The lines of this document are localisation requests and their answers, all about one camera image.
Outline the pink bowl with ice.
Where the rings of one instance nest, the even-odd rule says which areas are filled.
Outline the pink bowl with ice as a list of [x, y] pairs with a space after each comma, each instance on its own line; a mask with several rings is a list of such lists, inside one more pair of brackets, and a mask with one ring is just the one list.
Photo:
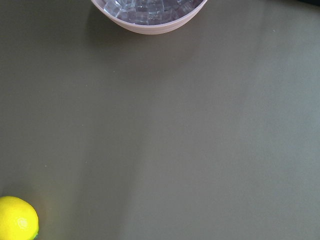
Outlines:
[[93, 0], [93, 5], [122, 28], [143, 35], [172, 32], [189, 22], [206, 0]]

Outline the yellow lemon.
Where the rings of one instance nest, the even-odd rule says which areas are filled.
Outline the yellow lemon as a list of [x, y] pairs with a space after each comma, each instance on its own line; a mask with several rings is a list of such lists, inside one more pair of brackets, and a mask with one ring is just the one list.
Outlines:
[[0, 198], [0, 238], [33, 240], [39, 233], [39, 218], [26, 201], [14, 196]]

